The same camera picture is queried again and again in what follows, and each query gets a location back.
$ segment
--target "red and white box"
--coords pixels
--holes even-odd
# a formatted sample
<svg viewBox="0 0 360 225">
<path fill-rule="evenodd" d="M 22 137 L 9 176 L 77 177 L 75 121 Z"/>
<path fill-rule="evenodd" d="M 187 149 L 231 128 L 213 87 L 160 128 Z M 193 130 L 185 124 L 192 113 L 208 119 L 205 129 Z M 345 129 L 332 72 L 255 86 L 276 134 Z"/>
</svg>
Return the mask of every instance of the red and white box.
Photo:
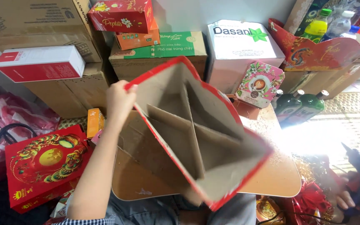
<svg viewBox="0 0 360 225">
<path fill-rule="evenodd" d="M 15 83 L 80 78 L 86 63 L 73 45 L 8 49 L 0 71 Z"/>
</svg>

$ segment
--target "red ribbon bow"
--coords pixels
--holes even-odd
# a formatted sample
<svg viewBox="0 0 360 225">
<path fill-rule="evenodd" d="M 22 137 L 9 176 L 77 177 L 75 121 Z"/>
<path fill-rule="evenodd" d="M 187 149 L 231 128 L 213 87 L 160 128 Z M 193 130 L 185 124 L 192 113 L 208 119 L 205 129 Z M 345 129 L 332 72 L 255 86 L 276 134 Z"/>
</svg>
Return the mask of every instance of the red ribbon bow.
<svg viewBox="0 0 360 225">
<path fill-rule="evenodd" d="M 294 207 L 301 213 L 311 215 L 315 214 L 316 208 L 319 209 L 319 212 L 326 212 L 331 204 L 326 200 L 322 189 L 315 182 L 308 183 L 305 180 L 302 182 L 301 191 L 293 197 Z"/>
</svg>

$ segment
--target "white plastic bottle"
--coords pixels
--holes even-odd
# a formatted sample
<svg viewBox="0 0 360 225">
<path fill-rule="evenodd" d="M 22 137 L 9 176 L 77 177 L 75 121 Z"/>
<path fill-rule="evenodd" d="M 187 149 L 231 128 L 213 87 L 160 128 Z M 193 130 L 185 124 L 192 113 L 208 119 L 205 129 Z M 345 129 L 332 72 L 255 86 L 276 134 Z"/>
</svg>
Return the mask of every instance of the white plastic bottle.
<svg viewBox="0 0 360 225">
<path fill-rule="evenodd" d="M 323 41 L 339 38 L 342 34 L 348 33 L 351 29 L 351 18 L 354 14 L 352 11 L 344 11 L 340 17 L 334 19 L 323 36 Z"/>
<path fill-rule="evenodd" d="M 356 40 L 356 33 L 359 31 L 360 27 L 358 26 L 351 26 L 351 29 L 347 33 L 343 33 L 341 36 L 344 38 L 353 38 Z"/>
</svg>

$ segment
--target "yellow label bottle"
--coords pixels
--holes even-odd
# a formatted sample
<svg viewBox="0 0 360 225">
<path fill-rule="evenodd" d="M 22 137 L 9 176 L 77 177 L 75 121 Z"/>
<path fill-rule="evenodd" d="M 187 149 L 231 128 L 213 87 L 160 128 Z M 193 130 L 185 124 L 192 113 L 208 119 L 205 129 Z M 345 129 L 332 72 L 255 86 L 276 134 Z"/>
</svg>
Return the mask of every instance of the yellow label bottle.
<svg viewBox="0 0 360 225">
<path fill-rule="evenodd" d="M 327 17 L 331 14 L 330 9 L 322 9 L 318 18 L 314 19 L 306 28 L 303 38 L 308 38 L 314 43 L 319 43 L 327 32 Z"/>
</svg>

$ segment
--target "gray pants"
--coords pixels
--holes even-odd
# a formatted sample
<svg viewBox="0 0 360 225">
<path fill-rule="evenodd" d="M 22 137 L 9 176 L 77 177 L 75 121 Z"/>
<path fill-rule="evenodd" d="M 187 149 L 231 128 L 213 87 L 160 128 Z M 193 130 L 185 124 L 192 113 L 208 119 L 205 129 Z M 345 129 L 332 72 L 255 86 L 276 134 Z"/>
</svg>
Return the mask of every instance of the gray pants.
<svg viewBox="0 0 360 225">
<path fill-rule="evenodd" d="M 116 215 L 118 225 L 179 225 L 180 210 L 198 210 L 181 195 L 122 201 L 111 192 L 106 218 Z M 256 224 L 255 195 L 238 193 L 218 211 L 210 213 L 207 225 Z"/>
</svg>

